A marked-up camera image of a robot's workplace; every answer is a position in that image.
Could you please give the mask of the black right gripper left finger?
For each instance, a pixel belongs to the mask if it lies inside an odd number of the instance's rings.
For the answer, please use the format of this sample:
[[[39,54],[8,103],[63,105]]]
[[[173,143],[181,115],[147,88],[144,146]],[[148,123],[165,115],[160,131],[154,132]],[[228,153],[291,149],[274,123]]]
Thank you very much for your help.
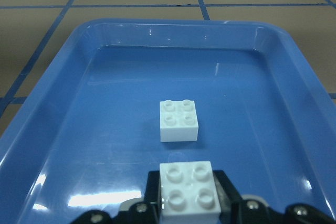
[[[160,223],[161,215],[161,184],[160,172],[150,171],[146,184],[144,203],[146,205],[145,223]]]

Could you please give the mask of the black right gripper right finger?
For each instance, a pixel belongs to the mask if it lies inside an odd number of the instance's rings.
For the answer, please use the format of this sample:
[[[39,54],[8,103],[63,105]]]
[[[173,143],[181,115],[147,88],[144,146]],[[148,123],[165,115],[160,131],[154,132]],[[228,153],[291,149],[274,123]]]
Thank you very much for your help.
[[[239,203],[242,196],[222,170],[213,170],[215,186],[221,207],[221,223],[237,223]]]

